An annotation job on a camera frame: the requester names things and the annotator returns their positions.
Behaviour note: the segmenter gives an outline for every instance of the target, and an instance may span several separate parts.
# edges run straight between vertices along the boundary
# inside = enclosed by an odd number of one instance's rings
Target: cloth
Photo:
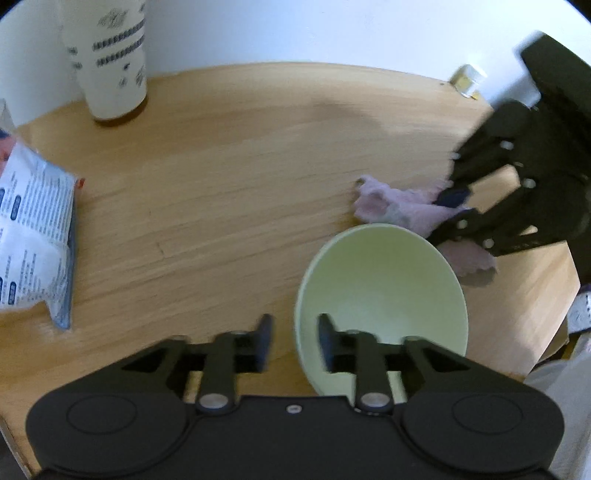
[[[364,223],[398,225],[426,238],[441,223],[465,210],[464,206],[433,205],[446,184],[442,181],[425,189],[398,190],[363,175],[356,184],[359,198],[353,204],[355,217]],[[459,277],[496,268],[495,257],[471,240],[446,241],[437,249]]]
[[[525,382],[554,400],[564,416],[564,436],[550,465],[561,480],[591,479],[591,334],[581,336],[570,360],[548,362]]]

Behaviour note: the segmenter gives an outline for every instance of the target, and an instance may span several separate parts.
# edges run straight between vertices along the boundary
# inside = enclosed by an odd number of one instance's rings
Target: white object
[[[582,332],[591,328],[591,293],[579,293],[566,314],[569,333]]]
[[[486,73],[474,65],[464,65],[452,78],[452,85],[464,97],[471,97],[486,79]]]
[[[353,376],[326,372],[317,317],[337,330],[364,330],[380,342],[422,336],[464,355],[468,318],[452,268],[429,242],[404,228],[373,223],[347,230],[312,260],[295,306],[301,366],[320,395],[353,399]],[[400,373],[390,372],[396,402],[406,400]]]
[[[61,315],[76,179],[17,143],[0,176],[0,310]]]
[[[6,100],[3,98],[0,98],[0,129],[10,134],[15,130],[12,117],[8,111],[8,105],[6,105]]]
[[[550,465],[562,480],[591,478],[591,352],[589,335],[581,336],[571,360],[549,362],[525,383],[546,393],[564,416],[564,436]]]
[[[119,118],[146,96],[143,0],[60,0],[62,39],[92,115]]]

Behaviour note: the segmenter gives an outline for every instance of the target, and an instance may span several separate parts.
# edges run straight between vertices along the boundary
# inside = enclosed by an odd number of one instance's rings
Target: bowl rim
[[[312,387],[314,388],[315,392],[318,393],[318,395],[325,395],[326,393],[323,391],[322,388],[320,388],[320,386],[315,382],[315,380],[312,379],[312,375],[310,374],[310,372],[308,371],[308,368],[306,367],[306,365],[304,363],[304,355],[303,355],[303,349],[302,349],[302,339],[301,339],[301,306],[302,306],[303,297],[304,297],[304,290],[306,289],[306,286],[308,285],[308,281],[310,280],[310,277],[312,275],[312,272],[316,269],[316,266],[318,265],[318,263],[320,262],[320,260],[324,257],[324,255],[326,254],[326,252],[334,244],[336,244],[337,242],[339,242],[343,238],[345,238],[345,237],[347,237],[349,235],[353,235],[354,233],[357,233],[357,232],[359,232],[361,230],[383,229],[383,228],[392,229],[392,230],[398,230],[398,231],[403,232],[405,235],[410,235],[410,236],[413,236],[415,238],[420,239],[424,244],[428,245],[430,248],[432,248],[433,250],[435,250],[437,252],[437,255],[440,257],[441,260],[443,260],[443,264],[451,272],[452,277],[453,277],[453,279],[455,281],[456,287],[462,293],[463,310],[465,312],[464,318],[466,319],[466,328],[465,328],[465,331],[466,331],[466,342],[465,342],[466,343],[466,347],[463,349],[464,352],[463,352],[462,355],[466,355],[468,338],[469,338],[469,333],[470,333],[470,324],[469,324],[469,321],[468,321],[466,296],[464,295],[464,291],[462,289],[462,286],[460,284],[460,281],[457,278],[457,275],[454,273],[451,265],[447,262],[447,260],[443,256],[443,254],[435,246],[433,246],[431,243],[429,243],[425,238],[423,238],[419,234],[414,233],[414,232],[411,232],[410,230],[408,230],[406,228],[403,228],[401,226],[392,225],[391,223],[366,223],[366,224],[363,224],[363,225],[356,225],[354,227],[348,228],[347,230],[345,230],[345,231],[343,231],[341,233],[337,233],[333,238],[331,238],[326,243],[324,243],[324,245],[320,248],[320,250],[318,250],[318,252],[316,253],[316,255],[314,255],[314,258],[312,259],[312,261],[310,262],[310,264],[306,268],[306,272],[304,273],[304,276],[301,279],[300,286],[299,286],[298,292],[297,292],[297,299],[295,301],[295,308],[294,308],[294,330],[295,330],[294,331],[294,334],[295,334],[295,342],[296,342],[295,343],[295,346],[296,346],[296,349],[297,349],[298,362],[300,363],[300,367],[303,370],[304,374],[306,375],[306,379],[308,380],[308,382],[310,382],[310,385],[312,385]]]

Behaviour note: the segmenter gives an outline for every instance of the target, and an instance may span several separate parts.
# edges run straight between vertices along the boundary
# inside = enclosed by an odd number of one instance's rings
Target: wooden surface
[[[312,394],[294,351],[294,300],[313,255],[353,225],[355,180],[404,188],[444,177],[449,152],[489,112],[438,80],[323,64],[183,73],[151,82],[149,96],[120,128],[96,126],[78,103],[23,130],[87,178],[73,329],[54,328],[43,306],[0,317],[0,413],[34,465],[24,422],[35,400],[170,335],[204,342],[272,313],[269,372],[243,376],[239,390]],[[476,203],[507,184],[482,186]],[[465,286],[469,356],[524,374],[578,280],[566,245],[499,266],[492,284]]]

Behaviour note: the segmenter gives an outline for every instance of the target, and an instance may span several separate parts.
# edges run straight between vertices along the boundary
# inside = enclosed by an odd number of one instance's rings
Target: plastic package
[[[82,185],[0,129],[0,312],[44,301],[53,322],[70,327]]]

